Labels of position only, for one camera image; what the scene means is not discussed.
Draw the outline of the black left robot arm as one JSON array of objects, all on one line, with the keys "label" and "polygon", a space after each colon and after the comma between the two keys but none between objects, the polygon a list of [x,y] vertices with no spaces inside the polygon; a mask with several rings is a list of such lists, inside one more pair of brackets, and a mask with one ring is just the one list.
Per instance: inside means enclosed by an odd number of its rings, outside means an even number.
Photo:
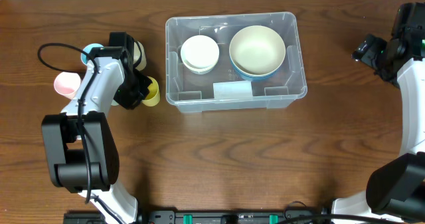
[{"label": "black left robot arm", "polygon": [[141,47],[126,32],[112,32],[106,47],[81,51],[86,74],[60,114],[46,115],[42,137],[50,180],[93,203],[96,213],[66,213],[64,223],[142,223],[137,199],[119,181],[120,161],[107,115],[113,102],[127,110],[149,95],[148,76],[136,68]]}]

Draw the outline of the cream plastic cup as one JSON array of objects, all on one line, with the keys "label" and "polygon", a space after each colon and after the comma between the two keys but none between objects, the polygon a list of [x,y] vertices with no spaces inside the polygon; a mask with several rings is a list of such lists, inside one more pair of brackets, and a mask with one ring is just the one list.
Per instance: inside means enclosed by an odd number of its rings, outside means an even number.
[{"label": "cream plastic cup", "polygon": [[146,65],[147,60],[144,47],[139,41],[135,41],[133,47],[133,67],[138,71],[142,71]]}]

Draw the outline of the beige bowl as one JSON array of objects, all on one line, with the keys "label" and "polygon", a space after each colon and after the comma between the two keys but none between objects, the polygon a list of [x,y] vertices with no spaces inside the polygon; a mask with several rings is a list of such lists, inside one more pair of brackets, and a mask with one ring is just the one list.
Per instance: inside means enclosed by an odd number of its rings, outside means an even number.
[{"label": "beige bowl", "polygon": [[229,44],[229,56],[243,72],[266,75],[278,70],[286,57],[286,45],[273,29],[261,25],[245,27]]}]

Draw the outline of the clear plastic storage bin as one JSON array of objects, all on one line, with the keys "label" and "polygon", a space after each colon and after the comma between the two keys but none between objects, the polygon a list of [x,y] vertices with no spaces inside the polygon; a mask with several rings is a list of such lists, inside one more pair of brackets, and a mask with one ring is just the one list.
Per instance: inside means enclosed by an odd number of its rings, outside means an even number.
[{"label": "clear plastic storage bin", "polygon": [[[285,43],[281,67],[263,80],[245,80],[229,55],[233,36],[251,25],[273,29]],[[183,43],[204,35],[217,42],[220,56],[206,74],[181,60]],[[165,97],[182,113],[244,108],[285,108],[307,94],[296,16],[290,12],[172,17],[165,24]]]}]

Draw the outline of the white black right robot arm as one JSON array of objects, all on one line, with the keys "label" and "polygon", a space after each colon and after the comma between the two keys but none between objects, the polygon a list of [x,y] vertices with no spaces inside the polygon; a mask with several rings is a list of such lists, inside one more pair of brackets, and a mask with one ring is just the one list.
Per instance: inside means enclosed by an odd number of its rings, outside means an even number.
[{"label": "white black right robot arm", "polygon": [[364,191],[335,199],[329,223],[424,222],[424,4],[397,11],[391,38],[368,34],[352,58],[371,67],[402,97],[398,157],[374,171]]}]

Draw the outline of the dark blue bowl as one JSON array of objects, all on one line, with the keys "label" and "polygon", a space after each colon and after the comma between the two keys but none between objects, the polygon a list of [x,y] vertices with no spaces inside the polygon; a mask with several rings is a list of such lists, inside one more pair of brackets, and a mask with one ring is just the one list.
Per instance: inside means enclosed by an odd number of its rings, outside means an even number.
[{"label": "dark blue bowl", "polygon": [[261,81],[261,80],[266,80],[268,78],[270,78],[271,76],[275,75],[277,73],[277,71],[275,70],[274,72],[271,72],[270,74],[266,74],[266,75],[253,75],[253,74],[248,74],[246,72],[243,72],[241,69],[239,69],[234,63],[232,63],[232,67],[235,70],[235,72],[244,80],[248,80],[248,81]]}]

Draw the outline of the white small bowl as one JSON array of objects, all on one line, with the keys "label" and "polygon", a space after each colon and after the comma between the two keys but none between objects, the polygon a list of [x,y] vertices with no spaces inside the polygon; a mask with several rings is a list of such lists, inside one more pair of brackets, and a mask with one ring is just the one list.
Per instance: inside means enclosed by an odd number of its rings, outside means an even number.
[{"label": "white small bowl", "polygon": [[181,60],[188,68],[214,68],[219,58],[219,47],[210,37],[195,35],[187,39],[181,47]]}]

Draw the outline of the yellow plastic cup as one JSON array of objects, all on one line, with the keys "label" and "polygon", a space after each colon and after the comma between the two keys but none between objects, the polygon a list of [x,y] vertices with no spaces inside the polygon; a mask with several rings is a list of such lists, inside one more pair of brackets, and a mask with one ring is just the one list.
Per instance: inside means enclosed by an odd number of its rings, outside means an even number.
[{"label": "yellow plastic cup", "polygon": [[153,77],[149,76],[149,79],[151,80],[151,84],[147,87],[149,94],[145,97],[142,103],[145,106],[152,107],[156,106],[160,102],[160,90],[158,82]]}]

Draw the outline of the pink plastic cup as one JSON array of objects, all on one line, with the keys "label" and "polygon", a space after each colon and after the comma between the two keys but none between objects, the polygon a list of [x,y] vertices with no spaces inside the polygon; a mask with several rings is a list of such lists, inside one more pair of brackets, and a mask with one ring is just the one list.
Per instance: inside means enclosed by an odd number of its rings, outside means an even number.
[{"label": "pink plastic cup", "polygon": [[73,72],[61,72],[54,80],[55,91],[68,98],[73,99],[80,87],[81,78]]}]

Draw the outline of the blue plastic cup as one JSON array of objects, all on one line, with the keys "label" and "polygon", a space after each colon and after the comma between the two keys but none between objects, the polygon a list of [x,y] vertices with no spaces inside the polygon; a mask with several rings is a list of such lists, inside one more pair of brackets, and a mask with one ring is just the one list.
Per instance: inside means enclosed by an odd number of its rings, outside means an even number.
[{"label": "blue plastic cup", "polygon": [[81,59],[82,63],[87,65],[88,57],[86,55],[88,55],[93,48],[99,48],[99,47],[103,47],[103,45],[101,45],[99,43],[92,43],[92,44],[89,44],[86,47],[84,47],[83,48],[84,52],[80,55],[80,59]]}]

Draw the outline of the grey small bowl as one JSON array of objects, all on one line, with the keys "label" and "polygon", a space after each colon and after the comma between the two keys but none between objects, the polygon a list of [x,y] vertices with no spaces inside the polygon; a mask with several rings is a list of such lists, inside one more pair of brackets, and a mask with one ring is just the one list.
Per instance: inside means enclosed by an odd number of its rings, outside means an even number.
[{"label": "grey small bowl", "polygon": [[204,69],[197,69],[197,68],[188,67],[188,69],[191,72],[195,73],[195,74],[206,74],[206,73],[212,71],[213,70],[213,67],[212,68],[209,68],[209,69],[206,69],[206,68],[204,68]]}]

